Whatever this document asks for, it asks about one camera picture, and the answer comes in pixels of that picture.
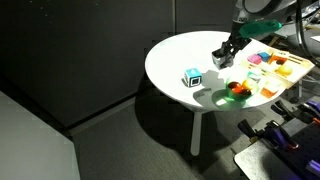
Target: white cube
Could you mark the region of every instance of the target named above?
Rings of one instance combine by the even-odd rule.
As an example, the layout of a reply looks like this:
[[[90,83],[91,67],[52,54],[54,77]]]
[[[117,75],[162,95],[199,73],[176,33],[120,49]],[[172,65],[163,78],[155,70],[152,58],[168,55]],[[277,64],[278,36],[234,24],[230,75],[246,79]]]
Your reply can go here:
[[[197,68],[188,69],[184,72],[184,81],[188,87],[201,84],[202,74]]]

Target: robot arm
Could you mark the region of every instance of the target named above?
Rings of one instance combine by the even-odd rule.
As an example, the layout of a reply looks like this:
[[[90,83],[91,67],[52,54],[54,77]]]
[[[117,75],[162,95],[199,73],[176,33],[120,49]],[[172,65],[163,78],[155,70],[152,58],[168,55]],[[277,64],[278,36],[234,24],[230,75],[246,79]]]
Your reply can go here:
[[[264,19],[264,17],[269,14],[287,8],[295,2],[296,0],[237,0],[233,14],[231,35],[226,42],[222,43],[220,49],[212,52],[213,61],[217,68],[222,69],[227,66],[231,66],[233,64],[233,58],[237,52],[250,43],[250,37],[244,37],[243,34],[240,33],[241,28],[245,25],[250,25],[250,23],[256,23],[257,25],[257,20]],[[281,25],[277,25],[275,21],[269,21],[265,25],[267,26],[260,28],[262,32],[252,32],[251,30],[251,33],[263,34],[266,32],[273,32],[281,28]]]

